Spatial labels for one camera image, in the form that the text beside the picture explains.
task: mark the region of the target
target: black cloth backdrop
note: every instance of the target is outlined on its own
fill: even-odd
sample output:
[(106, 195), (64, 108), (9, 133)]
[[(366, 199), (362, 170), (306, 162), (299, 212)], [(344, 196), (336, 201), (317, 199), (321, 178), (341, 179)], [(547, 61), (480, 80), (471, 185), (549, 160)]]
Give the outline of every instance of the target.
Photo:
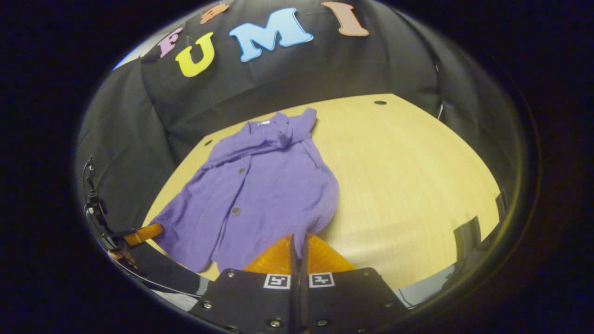
[[(206, 135), (252, 117), (338, 97), (393, 93), (420, 107), (461, 136), (485, 161), (500, 187), (512, 193), (518, 139), (514, 106), (502, 88), (454, 43), (379, 2), (352, 4), (369, 36), (344, 36), (319, 1), (229, 2), (223, 13), (183, 25), (175, 49), (159, 58), (155, 46), (141, 59), (113, 70), (92, 99), (77, 141), (75, 164), (93, 156), (98, 192), (115, 230), (139, 227), (175, 168)], [(265, 27), (276, 10), (295, 7), (314, 39), (263, 49), (241, 62), (229, 31), (250, 22)], [(175, 56), (212, 31), (214, 60), (184, 77)], [(81, 180), (78, 196), (84, 198)]]

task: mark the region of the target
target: wooden table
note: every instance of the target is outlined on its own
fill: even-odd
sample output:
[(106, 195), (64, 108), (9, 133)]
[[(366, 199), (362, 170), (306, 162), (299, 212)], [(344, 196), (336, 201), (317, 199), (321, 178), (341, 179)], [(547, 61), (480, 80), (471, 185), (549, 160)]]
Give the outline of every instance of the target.
[[(308, 107), (318, 111), (313, 141), (339, 183), (336, 214), (318, 236), (355, 267), (373, 267), (391, 288), (401, 288), (456, 261), (454, 230), (460, 225), (478, 216), (484, 239), (498, 223), (500, 191), (489, 169), (425, 111), (393, 94), (374, 94), (281, 112), (295, 116)], [(206, 162), (212, 147), (243, 125), (205, 136), (196, 145), (155, 199), (143, 226)], [(148, 243), (165, 254), (152, 240)], [(198, 274), (215, 280), (219, 272), (213, 263)]]

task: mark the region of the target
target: light wood surface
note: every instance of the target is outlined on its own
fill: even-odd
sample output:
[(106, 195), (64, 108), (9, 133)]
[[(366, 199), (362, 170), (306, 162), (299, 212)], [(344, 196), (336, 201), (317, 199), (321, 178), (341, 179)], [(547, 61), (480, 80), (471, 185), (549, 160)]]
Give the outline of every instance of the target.
[[(375, 104), (378, 100), (387, 104)], [(456, 261), (454, 230), (460, 225), (478, 216), (483, 239), (495, 228), (495, 179), (470, 146), (433, 116), (393, 94), (326, 100), (281, 112), (295, 116), (306, 108), (318, 111), (312, 139), (339, 184), (335, 216), (318, 236), (355, 267), (373, 267), (391, 288), (401, 288)], [(243, 125), (217, 131), (196, 145), (155, 199), (143, 226), (206, 162), (211, 148)], [(148, 243), (165, 254), (152, 240)], [(215, 280), (216, 264), (199, 275)]]

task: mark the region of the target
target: blue letter m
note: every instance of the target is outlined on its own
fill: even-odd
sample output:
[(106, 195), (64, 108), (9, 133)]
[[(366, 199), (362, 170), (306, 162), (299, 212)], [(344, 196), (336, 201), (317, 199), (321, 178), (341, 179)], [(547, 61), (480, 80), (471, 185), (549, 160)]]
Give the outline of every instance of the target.
[(280, 34), (279, 44), (281, 46), (291, 46), (312, 40), (314, 36), (306, 33), (297, 22), (297, 18), (295, 18), (296, 11), (294, 8), (285, 8), (273, 12), (268, 18), (266, 28), (244, 23), (231, 30), (229, 35), (237, 37), (239, 46), (244, 52), (241, 61), (250, 61), (262, 54), (262, 50), (256, 48), (254, 42), (268, 51), (272, 51), (276, 44), (277, 33)]

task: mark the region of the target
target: purple shirt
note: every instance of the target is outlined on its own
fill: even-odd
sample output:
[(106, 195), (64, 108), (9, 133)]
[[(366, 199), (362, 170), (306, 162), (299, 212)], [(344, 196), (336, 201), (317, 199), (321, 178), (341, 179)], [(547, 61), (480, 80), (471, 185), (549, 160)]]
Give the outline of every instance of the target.
[(301, 256), (306, 231), (330, 222), (338, 198), (338, 182), (311, 140), (316, 113), (278, 112), (222, 139), (151, 221), (163, 226), (153, 240), (194, 272), (211, 260), (219, 271), (241, 270), (289, 233)]

